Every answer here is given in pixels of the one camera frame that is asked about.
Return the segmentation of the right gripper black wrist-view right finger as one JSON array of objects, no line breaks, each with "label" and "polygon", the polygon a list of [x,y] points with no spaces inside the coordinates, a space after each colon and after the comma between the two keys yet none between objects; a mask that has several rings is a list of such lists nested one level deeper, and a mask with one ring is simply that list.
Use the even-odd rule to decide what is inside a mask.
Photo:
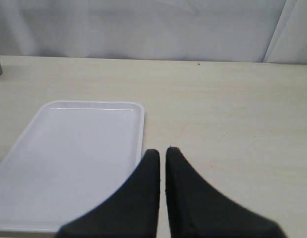
[{"label": "right gripper black wrist-view right finger", "polygon": [[165,193],[173,238],[283,238],[280,226],[206,182],[179,148],[166,151]]}]

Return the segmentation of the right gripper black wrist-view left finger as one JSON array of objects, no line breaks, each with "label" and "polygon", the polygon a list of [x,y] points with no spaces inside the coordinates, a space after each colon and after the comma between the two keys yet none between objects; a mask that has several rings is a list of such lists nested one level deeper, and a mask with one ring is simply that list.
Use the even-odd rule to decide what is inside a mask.
[{"label": "right gripper black wrist-view left finger", "polygon": [[160,157],[145,152],[126,182],[106,201],[63,225],[58,238],[154,238],[160,200]]}]

